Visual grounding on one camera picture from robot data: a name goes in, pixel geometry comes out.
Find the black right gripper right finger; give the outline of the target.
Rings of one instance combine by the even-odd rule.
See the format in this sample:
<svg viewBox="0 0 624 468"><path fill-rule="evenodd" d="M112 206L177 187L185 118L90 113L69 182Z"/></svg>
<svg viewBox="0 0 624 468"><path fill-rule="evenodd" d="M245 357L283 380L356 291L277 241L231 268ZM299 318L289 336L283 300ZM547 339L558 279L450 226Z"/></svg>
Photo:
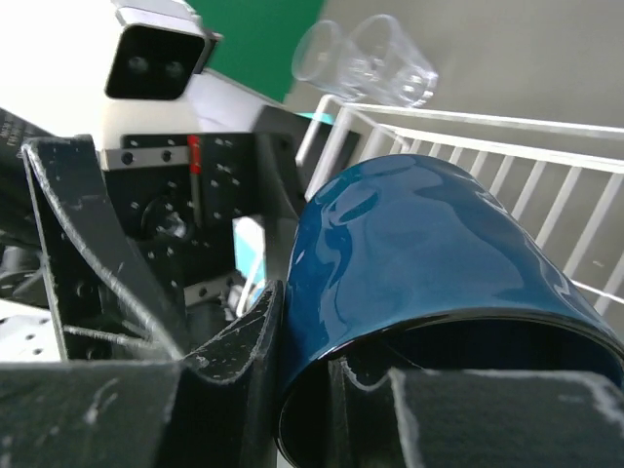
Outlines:
<svg viewBox="0 0 624 468"><path fill-rule="evenodd" d="M577 371L329 365L330 467L620 467L623 394Z"/></svg>

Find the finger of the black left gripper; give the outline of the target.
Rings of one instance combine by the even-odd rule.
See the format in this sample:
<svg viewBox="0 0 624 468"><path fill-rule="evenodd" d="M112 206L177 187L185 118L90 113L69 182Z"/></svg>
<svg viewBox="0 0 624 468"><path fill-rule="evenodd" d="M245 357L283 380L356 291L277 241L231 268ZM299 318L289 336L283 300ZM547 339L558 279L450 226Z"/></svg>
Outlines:
<svg viewBox="0 0 624 468"><path fill-rule="evenodd" d="M92 139L38 137L21 153L62 356L105 356L117 345L142 359L181 359L190 350L182 310L126 237Z"/></svg>

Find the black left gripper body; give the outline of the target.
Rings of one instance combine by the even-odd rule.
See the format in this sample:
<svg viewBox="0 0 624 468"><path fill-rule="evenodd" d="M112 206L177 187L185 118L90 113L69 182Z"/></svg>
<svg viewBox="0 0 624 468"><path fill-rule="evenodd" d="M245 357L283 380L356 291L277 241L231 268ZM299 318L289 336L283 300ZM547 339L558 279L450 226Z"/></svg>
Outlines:
<svg viewBox="0 0 624 468"><path fill-rule="evenodd" d="M236 259L245 220L298 217L302 187L293 139L266 131L125 136L99 163L113 208L178 307L218 297L243 316L263 283L266 248Z"/></svg>

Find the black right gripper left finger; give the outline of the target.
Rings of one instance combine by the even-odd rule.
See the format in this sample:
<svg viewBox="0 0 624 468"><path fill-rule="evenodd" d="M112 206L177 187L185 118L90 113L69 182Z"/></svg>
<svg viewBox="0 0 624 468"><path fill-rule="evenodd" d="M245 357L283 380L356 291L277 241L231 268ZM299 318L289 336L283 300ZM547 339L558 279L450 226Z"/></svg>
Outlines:
<svg viewBox="0 0 624 468"><path fill-rule="evenodd" d="M1 304L5 467L273 467L283 285L180 362L59 357L48 311Z"/></svg>

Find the dark blue mug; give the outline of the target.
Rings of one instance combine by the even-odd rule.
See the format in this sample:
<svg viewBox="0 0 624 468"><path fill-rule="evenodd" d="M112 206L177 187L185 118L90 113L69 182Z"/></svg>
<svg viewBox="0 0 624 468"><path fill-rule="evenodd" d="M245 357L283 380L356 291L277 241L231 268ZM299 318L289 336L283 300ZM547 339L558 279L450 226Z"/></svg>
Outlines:
<svg viewBox="0 0 624 468"><path fill-rule="evenodd" d="M623 394L623 344L471 175L421 155L353 166L297 227L280 350L276 438L330 467L329 365L376 382L408 371L577 371Z"/></svg>

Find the clear faceted glass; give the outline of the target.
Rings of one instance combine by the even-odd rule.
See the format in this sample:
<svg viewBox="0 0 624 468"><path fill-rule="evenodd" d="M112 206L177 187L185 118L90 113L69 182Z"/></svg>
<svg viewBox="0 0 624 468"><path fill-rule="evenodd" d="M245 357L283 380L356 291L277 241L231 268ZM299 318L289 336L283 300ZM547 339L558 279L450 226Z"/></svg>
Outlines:
<svg viewBox="0 0 624 468"><path fill-rule="evenodd" d="M338 59L344 44L342 29L335 21L322 19L311 25L292 55L293 79L346 101L361 98L363 94L339 76Z"/></svg>
<svg viewBox="0 0 624 468"><path fill-rule="evenodd" d="M414 108L433 96L439 75L399 21L381 14L365 19L349 34L339 77L380 104Z"/></svg>

